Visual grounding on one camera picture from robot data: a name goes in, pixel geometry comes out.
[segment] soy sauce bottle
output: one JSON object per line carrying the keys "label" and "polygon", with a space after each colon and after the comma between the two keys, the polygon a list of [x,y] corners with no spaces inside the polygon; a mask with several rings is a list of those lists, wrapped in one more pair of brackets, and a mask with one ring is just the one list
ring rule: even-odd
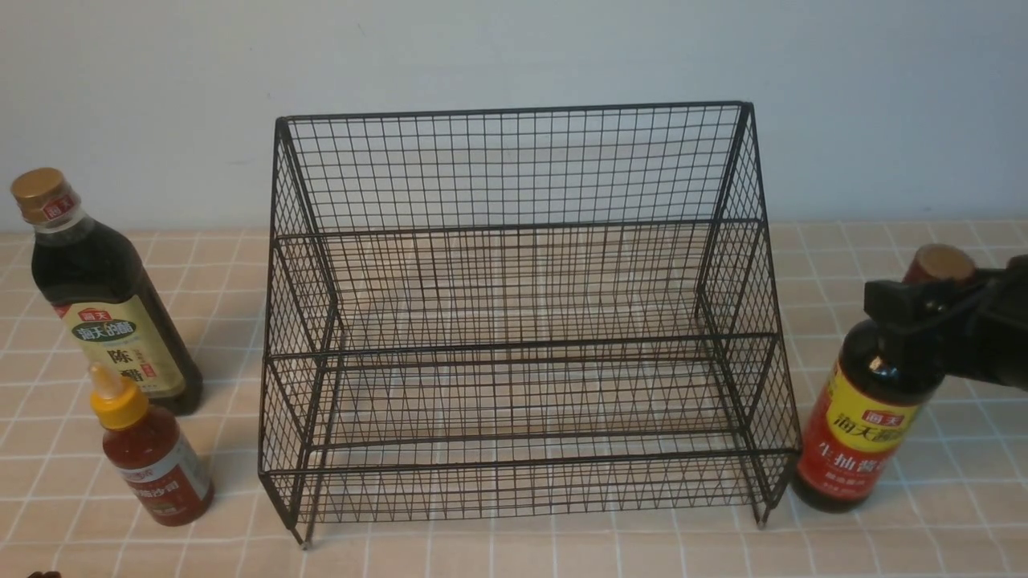
{"label": "soy sauce bottle", "polygon": [[[950,245],[918,249],[906,284],[952,280],[967,283],[975,261]],[[821,389],[803,434],[803,455],[793,492],[823,512],[847,512],[862,504],[900,448],[918,413],[945,374],[905,374],[879,351],[878,325],[853,326],[843,339],[832,374]]]}
{"label": "soy sauce bottle", "polygon": [[89,361],[133,381],[175,414],[194,411],[204,377],[132,242],[86,215],[56,169],[26,173],[10,191],[36,229],[36,286]]}

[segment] chili sauce bottle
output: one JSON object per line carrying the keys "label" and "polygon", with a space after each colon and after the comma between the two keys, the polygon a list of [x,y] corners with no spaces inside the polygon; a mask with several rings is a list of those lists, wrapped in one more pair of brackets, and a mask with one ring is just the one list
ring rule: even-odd
{"label": "chili sauce bottle", "polygon": [[[925,245],[903,282],[963,283],[975,270],[975,261],[956,247]],[[796,496],[824,512],[847,512],[864,503],[943,377],[897,371],[879,355],[878,325],[870,319],[857,323],[843,339],[807,422],[792,479]]]}
{"label": "chili sauce bottle", "polygon": [[175,416],[152,406],[139,386],[101,363],[89,366],[89,404],[104,427],[104,454],[153,519],[182,526],[214,500],[214,483]]}
{"label": "chili sauce bottle", "polygon": [[86,215],[56,169],[26,173],[10,190],[36,229],[36,286],[89,361],[132,380],[176,414],[195,410],[204,377],[132,242]]}

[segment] gold bottle cap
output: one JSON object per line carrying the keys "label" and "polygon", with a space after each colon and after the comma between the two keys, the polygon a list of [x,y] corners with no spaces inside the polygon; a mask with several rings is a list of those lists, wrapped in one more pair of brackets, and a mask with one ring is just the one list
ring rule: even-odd
{"label": "gold bottle cap", "polygon": [[975,277],[975,260],[952,245],[922,245],[914,255],[904,283],[924,283],[951,279],[957,284]]}
{"label": "gold bottle cap", "polygon": [[56,221],[81,203],[64,174],[57,169],[36,169],[14,179],[10,193],[22,209],[22,218],[35,225]]}

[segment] bottle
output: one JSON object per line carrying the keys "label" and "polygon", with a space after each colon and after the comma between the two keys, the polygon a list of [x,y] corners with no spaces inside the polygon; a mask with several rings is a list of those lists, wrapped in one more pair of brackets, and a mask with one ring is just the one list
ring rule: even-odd
{"label": "bottle", "polygon": [[82,347],[182,416],[199,404],[204,377],[132,242],[91,219],[56,169],[14,180],[11,193],[36,229],[32,277]]}
{"label": "bottle", "polygon": [[214,483],[171,411],[150,405],[136,382],[110,367],[89,366],[89,404],[104,427],[104,454],[143,507],[162,526],[198,518]]}
{"label": "bottle", "polygon": [[[903,282],[966,283],[975,273],[966,253],[932,244],[918,249]],[[810,413],[792,486],[814,509],[847,512],[871,496],[918,411],[945,377],[902,374],[882,358],[878,342],[878,325],[870,319],[849,330]]]}

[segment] black holder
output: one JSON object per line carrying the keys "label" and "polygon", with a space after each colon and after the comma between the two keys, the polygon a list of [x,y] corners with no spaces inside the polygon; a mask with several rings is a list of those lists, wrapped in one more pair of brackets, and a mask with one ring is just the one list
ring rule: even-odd
{"label": "black holder", "polygon": [[778,504],[800,428],[751,104],[286,117],[272,183],[259,476],[301,544]]}

